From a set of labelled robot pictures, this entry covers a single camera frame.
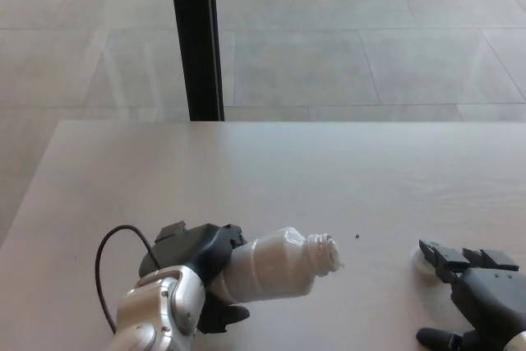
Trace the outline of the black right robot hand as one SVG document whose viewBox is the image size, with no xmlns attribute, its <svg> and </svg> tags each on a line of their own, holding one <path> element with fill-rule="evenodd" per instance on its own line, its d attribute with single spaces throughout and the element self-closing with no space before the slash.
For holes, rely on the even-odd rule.
<svg viewBox="0 0 526 351">
<path fill-rule="evenodd" d="M 525 275 L 502 251 L 454 248 L 419 241 L 435 276 L 473 327 L 463 334 L 424 327 L 416 340 L 429 350 L 524 350 Z"/>
</svg>

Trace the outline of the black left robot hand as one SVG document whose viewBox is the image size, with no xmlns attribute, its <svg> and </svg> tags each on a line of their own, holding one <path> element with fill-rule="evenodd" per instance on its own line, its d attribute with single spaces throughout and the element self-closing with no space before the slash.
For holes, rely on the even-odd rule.
<svg viewBox="0 0 526 351">
<path fill-rule="evenodd" d="M 182 221 L 163 227 L 152 247 L 153 256 L 146 254 L 139 266 L 141 278 L 170 266 L 186 266 L 209 286 L 226 267 L 234 249 L 247 243 L 237 225 L 203 224 L 188 229 Z M 245 307 L 235 307 L 215 296 L 205 293 L 205 303 L 197 329 L 203 334 L 220 334 L 226 326 L 246 320 L 250 312 Z"/>
</svg>

